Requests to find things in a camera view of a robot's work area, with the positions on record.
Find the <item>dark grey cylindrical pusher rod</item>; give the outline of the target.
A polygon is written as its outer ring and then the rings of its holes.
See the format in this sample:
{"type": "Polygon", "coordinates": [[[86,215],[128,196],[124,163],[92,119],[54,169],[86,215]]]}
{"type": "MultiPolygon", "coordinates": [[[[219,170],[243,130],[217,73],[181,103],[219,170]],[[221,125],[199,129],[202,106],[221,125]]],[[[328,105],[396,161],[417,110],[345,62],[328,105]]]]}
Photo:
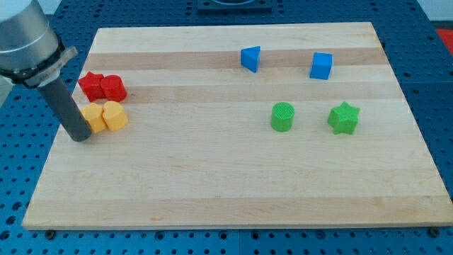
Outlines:
{"type": "Polygon", "coordinates": [[[83,142],[91,136],[89,124],[60,76],[46,85],[39,86],[38,91],[73,141],[83,142]]]}

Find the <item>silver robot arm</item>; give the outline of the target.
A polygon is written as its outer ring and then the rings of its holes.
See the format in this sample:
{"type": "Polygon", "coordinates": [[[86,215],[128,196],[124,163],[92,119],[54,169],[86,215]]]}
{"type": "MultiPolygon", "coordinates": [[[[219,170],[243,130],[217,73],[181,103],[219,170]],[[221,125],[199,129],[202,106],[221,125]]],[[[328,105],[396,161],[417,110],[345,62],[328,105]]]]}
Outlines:
{"type": "Polygon", "coordinates": [[[54,32],[38,1],[1,2],[1,75],[38,90],[70,138],[81,142],[92,131],[61,78],[77,54],[54,32]]]}

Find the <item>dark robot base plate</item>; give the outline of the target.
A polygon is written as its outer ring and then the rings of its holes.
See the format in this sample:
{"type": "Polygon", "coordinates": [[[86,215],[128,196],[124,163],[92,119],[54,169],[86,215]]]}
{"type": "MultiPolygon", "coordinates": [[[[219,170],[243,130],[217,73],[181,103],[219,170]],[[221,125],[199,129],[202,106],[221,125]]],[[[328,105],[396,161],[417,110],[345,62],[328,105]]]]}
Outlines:
{"type": "Polygon", "coordinates": [[[273,0],[197,0],[198,13],[215,11],[272,11],[273,0]]]}

